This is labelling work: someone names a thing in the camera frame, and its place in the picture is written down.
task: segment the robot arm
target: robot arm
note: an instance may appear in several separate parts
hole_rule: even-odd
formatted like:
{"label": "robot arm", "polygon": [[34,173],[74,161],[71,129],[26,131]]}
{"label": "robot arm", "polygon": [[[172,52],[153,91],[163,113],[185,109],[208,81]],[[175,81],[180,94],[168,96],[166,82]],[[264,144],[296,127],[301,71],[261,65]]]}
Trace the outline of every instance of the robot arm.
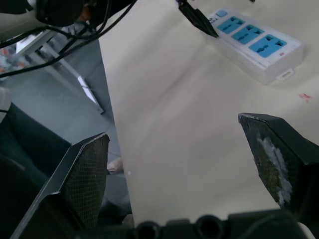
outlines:
{"label": "robot arm", "polygon": [[69,26],[85,4],[84,0],[1,0],[0,41],[46,25]]}

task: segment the white table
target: white table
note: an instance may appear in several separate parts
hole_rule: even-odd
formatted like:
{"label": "white table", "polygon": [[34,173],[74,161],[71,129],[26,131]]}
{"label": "white table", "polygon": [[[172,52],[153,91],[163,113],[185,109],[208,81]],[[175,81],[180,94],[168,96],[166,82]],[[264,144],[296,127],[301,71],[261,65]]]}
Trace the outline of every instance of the white table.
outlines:
{"label": "white table", "polygon": [[293,77],[264,86],[208,45],[173,0],[139,0],[100,39],[136,223],[278,207],[258,177],[238,113],[283,117],[319,144],[319,1],[194,6],[258,18],[305,42],[306,58]]}
{"label": "white table", "polygon": [[[48,30],[45,32],[41,32],[38,35],[31,35],[28,38],[17,43],[16,54],[28,55],[36,64],[43,64],[45,63],[45,60],[36,53],[36,50],[40,47],[44,47],[48,53],[50,53],[54,58],[57,58],[59,54],[47,43],[48,40],[53,38],[56,34],[56,32]],[[100,107],[94,94],[86,84],[85,79],[66,60],[61,59],[59,62],[68,72],[76,77],[85,95],[88,98],[86,98],[80,90],[78,90],[69,81],[67,81],[65,77],[61,75],[54,67],[48,66],[45,67],[45,70],[56,80],[62,83],[65,87],[67,87],[76,96],[84,98],[86,102],[93,108],[95,108],[100,114],[103,113],[104,110]]]}

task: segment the electrical outlet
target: electrical outlet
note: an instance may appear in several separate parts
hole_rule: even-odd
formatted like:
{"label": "electrical outlet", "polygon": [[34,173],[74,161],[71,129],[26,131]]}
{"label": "electrical outlet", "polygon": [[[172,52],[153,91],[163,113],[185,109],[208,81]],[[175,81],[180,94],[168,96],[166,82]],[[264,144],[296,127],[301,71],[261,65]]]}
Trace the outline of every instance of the electrical outlet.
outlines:
{"label": "electrical outlet", "polygon": [[305,45],[301,41],[252,17],[222,8],[208,19],[219,35],[214,38],[202,33],[208,42],[262,84],[287,79],[303,60]]}
{"label": "electrical outlet", "polygon": [[285,46],[287,42],[274,37],[273,35],[267,35],[261,40],[257,41],[249,47],[249,49],[258,53],[264,58],[269,57],[274,52],[278,51],[280,48]]}
{"label": "electrical outlet", "polygon": [[263,33],[264,33],[263,30],[253,25],[247,25],[246,27],[244,27],[243,29],[235,33],[232,36],[232,38],[239,41],[241,44],[245,45]]}
{"label": "electrical outlet", "polygon": [[236,30],[237,28],[241,27],[244,23],[245,23],[245,21],[243,21],[235,16],[232,16],[227,21],[225,21],[223,24],[220,24],[218,26],[218,29],[226,34],[230,34],[234,30]]}

